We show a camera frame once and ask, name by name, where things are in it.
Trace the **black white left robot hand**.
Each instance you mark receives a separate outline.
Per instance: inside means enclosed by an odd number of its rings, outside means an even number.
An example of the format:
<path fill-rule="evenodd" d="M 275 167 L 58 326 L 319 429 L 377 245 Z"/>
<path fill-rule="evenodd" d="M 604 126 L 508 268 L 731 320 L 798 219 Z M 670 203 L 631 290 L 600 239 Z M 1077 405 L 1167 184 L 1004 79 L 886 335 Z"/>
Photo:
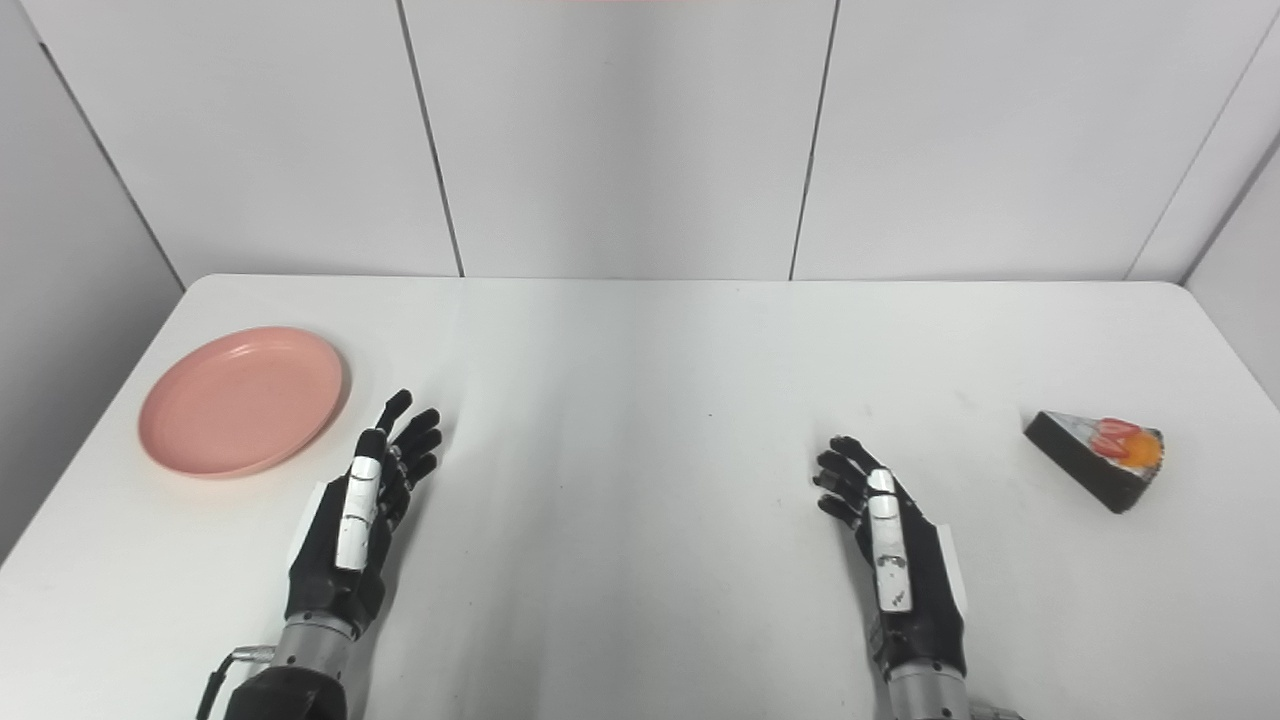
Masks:
<path fill-rule="evenodd" d="M 362 635 L 380 612 L 392 541 L 443 442 L 434 407 L 396 425 L 412 404 L 410 389 L 392 395 L 358 436 L 347 469 L 317 487 L 288 571 L 287 619 L 334 618 Z"/>

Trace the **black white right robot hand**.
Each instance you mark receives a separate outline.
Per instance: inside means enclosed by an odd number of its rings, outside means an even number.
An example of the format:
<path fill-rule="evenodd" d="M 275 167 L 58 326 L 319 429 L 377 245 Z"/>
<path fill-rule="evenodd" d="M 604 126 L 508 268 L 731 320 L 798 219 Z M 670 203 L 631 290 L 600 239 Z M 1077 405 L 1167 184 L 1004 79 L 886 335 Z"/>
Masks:
<path fill-rule="evenodd" d="M 879 673 L 924 664 L 966 676 L 963 611 L 940 527 L 860 441 L 836 436 L 815 461 L 819 509 L 845 524 L 872 571 Z"/>

